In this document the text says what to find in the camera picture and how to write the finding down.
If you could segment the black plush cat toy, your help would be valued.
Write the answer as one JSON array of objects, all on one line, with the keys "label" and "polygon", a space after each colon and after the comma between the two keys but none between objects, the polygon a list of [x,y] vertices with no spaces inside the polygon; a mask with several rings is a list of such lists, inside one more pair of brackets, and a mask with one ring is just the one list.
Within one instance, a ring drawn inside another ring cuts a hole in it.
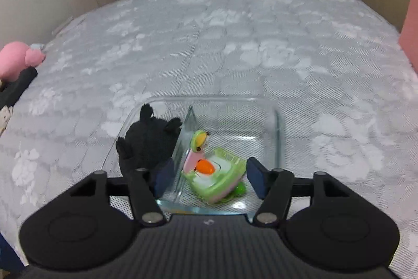
[{"label": "black plush cat toy", "polygon": [[151,170],[171,158],[181,125],[179,117],[171,120],[155,117],[151,105],[144,104],[140,110],[140,119],[115,143],[122,175],[127,176],[139,168]]}]

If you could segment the pink paper gift bag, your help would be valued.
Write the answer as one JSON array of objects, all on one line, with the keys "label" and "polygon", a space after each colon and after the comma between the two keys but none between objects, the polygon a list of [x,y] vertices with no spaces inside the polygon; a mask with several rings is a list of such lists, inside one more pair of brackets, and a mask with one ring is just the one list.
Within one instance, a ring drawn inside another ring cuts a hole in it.
[{"label": "pink paper gift bag", "polygon": [[399,45],[409,59],[410,64],[417,71],[418,68],[418,1],[409,0],[405,22],[399,38]]}]

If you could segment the white patterned cloth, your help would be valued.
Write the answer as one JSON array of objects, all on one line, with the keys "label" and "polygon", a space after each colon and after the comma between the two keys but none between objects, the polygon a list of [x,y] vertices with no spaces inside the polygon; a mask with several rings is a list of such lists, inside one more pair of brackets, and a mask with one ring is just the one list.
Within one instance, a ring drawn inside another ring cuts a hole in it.
[{"label": "white patterned cloth", "polygon": [[14,112],[13,106],[8,107],[7,105],[5,105],[3,108],[1,108],[0,110],[0,136],[6,130],[9,120],[11,119],[13,115],[13,112]]}]

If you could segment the green carrot toy package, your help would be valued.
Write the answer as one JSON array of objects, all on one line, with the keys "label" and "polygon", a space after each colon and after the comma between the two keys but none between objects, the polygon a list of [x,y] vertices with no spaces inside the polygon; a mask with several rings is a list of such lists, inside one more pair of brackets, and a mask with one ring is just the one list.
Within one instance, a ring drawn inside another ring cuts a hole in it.
[{"label": "green carrot toy package", "polygon": [[193,192],[203,202],[228,202],[247,193],[244,176],[247,162],[232,152],[215,147],[206,152],[210,133],[193,133],[190,148],[183,163],[182,175]]}]

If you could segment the grey quilted bed cover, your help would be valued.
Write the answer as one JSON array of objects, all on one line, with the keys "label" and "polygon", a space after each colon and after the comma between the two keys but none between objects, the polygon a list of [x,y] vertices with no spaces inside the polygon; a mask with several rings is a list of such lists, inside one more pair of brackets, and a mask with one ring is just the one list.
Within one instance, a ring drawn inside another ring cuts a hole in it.
[{"label": "grey quilted bed cover", "polygon": [[93,171],[152,96],[275,103],[282,167],[330,173],[400,228],[392,269],[417,277],[417,74],[359,0],[121,0],[45,46],[1,135],[1,233]]}]

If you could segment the pink plush toy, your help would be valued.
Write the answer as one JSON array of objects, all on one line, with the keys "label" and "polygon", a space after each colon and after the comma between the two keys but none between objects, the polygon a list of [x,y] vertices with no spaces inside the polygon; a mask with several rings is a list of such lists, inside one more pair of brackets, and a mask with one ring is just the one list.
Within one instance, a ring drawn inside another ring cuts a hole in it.
[{"label": "pink plush toy", "polygon": [[29,66],[37,67],[46,58],[40,49],[32,49],[24,42],[10,42],[1,49],[1,81],[12,82]]}]

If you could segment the clear glass divided container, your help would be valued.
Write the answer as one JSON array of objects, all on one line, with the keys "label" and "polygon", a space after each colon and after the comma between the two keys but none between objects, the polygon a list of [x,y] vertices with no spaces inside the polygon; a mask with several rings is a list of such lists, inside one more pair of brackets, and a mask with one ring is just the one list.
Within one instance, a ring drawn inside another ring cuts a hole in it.
[{"label": "clear glass divided container", "polygon": [[188,185],[182,167],[196,130],[209,132],[208,156],[220,147],[243,160],[258,159],[267,169],[280,168],[284,154],[284,125],[274,102],[245,96],[152,96],[145,101],[161,119],[180,117],[181,132],[173,150],[175,176],[158,199],[170,213],[246,214],[253,217],[261,201],[247,179],[246,192],[223,202],[208,204]]}]

